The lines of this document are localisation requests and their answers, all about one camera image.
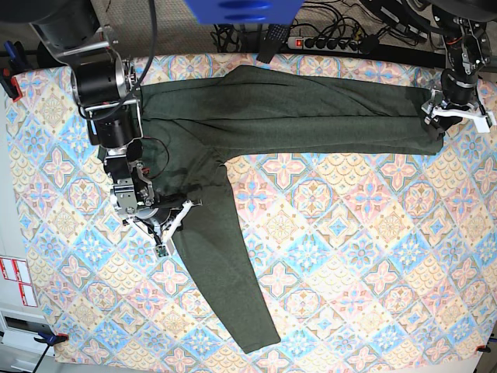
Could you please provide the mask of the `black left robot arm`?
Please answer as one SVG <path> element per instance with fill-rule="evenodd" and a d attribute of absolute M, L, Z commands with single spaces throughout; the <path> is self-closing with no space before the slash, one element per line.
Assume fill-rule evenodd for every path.
<path fill-rule="evenodd" d="M 402 2 L 405 11 L 429 33 L 442 37 L 449 67 L 440 77 L 440 88 L 431 89 L 422 105 L 426 132 L 440 140 L 453 125 L 468 119 L 479 133 L 496 126 L 495 114 L 485 109 L 478 95 L 478 73 L 492 66 L 486 24 L 496 20 L 494 1 Z"/>

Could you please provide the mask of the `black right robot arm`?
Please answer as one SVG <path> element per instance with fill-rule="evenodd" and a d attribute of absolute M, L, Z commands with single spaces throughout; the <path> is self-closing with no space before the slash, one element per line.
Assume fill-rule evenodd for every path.
<path fill-rule="evenodd" d="M 127 224 L 144 226 L 161 246 L 193 202 L 155 189 L 141 160 L 144 76 L 120 56 L 111 26 L 100 24 L 90 1 L 37 1 L 32 10 L 28 22 L 43 45 L 71 68 L 71 91 L 89 140 L 105 152 L 103 166 L 113 181 L 110 200 L 117 214 Z"/>

